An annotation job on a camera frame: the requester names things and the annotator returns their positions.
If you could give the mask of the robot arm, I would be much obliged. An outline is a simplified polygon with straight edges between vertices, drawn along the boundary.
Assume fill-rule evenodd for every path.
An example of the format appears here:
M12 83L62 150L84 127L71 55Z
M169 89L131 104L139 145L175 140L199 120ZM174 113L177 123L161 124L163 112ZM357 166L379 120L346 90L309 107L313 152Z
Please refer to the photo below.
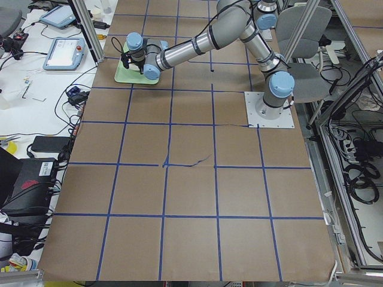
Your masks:
M249 1L218 1L216 8L215 17L202 32L172 47L165 41L129 33L127 51L120 52L122 65L126 69L135 65L146 79L157 80L161 72L211 50L220 50L238 39L255 57L264 75L263 105L283 108L294 90L295 81L286 70L283 56L275 53L260 34Z

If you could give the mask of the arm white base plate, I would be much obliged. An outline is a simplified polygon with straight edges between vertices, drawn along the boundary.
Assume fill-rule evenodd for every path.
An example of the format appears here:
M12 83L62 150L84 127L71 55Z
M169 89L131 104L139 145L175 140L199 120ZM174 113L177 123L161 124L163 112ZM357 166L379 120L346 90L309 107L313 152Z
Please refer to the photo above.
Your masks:
M293 129L291 108L286 99L279 108L271 108L263 101L263 92L245 91L245 106L248 126L261 129Z

